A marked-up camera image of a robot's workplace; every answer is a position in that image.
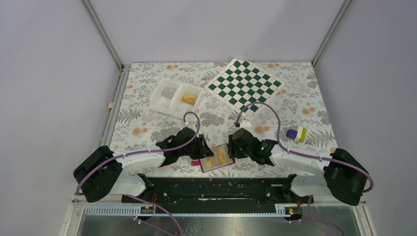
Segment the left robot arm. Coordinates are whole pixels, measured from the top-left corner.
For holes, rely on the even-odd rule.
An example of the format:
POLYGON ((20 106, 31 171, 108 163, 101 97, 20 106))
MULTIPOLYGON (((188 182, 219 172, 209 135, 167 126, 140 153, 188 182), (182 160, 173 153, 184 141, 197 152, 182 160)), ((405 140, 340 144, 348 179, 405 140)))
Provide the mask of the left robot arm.
POLYGON ((187 127, 156 143, 156 146, 155 150, 122 154, 115 154, 108 146, 97 148, 73 171, 78 183, 76 194, 84 196, 89 203, 108 195, 133 195, 140 202, 147 202, 153 190, 140 173, 141 169, 167 166, 182 156, 199 160, 214 155, 204 136, 187 127))

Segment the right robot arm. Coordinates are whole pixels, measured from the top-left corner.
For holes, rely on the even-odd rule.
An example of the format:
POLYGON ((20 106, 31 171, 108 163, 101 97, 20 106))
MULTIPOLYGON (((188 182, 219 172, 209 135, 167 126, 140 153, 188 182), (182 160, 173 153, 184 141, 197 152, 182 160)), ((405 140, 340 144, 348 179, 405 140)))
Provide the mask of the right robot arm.
POLYGON ((357 206, 366 183, 368 171, 347 151, 336 149, 329 157, 314 156, 285 149, 275 140, 262 140, 241 128, 229 135, 229 155, 250 158, 260 165, 289 167, 307 172, 307 176, 289 175, 282 184, 284 200, 293 203, 310 196, 333 196, 342 203, 357 206))

